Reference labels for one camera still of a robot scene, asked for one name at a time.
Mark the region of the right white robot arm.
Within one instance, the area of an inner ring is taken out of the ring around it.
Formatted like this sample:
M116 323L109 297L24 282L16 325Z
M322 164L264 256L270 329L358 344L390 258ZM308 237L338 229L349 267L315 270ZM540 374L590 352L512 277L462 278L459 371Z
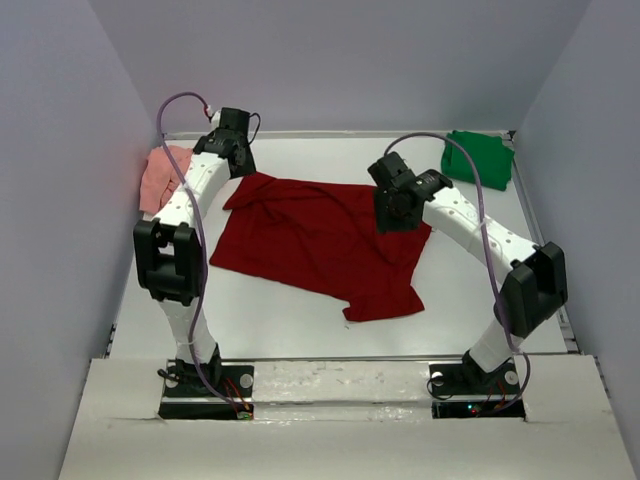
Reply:
M376 226L408 232L427 224L442 232L488 270L496 291L494 317L465 352L449 379L473 392L491 386L499 370L568 298L565 255L553 242L538 245L511 232L472 204L442 173L416 175L395 152L368 169L375 182Z

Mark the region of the dark red t shirt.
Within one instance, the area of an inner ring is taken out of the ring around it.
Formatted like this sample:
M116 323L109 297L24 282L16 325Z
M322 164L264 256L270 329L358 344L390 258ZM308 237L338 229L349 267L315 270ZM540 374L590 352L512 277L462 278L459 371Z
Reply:
M347 302L350 322L423 311L412 278L432 229L381 234L368 185L242 179L210 264Z

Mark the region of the pink t shirt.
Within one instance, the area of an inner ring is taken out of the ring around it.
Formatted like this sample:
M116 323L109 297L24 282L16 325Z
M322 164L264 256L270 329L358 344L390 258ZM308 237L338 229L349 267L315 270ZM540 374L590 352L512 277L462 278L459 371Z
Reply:
M140 183L139 210L155 215L169 202L180 179L162 147L152 149L146 160Z

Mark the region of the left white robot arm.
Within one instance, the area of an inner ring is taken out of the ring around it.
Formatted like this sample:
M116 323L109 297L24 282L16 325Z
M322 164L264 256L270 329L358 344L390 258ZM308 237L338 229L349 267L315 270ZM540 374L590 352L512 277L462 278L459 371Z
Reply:
M220 399L225 398L217 391L222 360L203 307L208 278L203 218L229 180L256 172L249 130L258 117L229 107L212 113L212 130L199 138L186 169L162 142L178 187L164 207L133 230L139 285L165 314L176 343L174 366L159 373Z

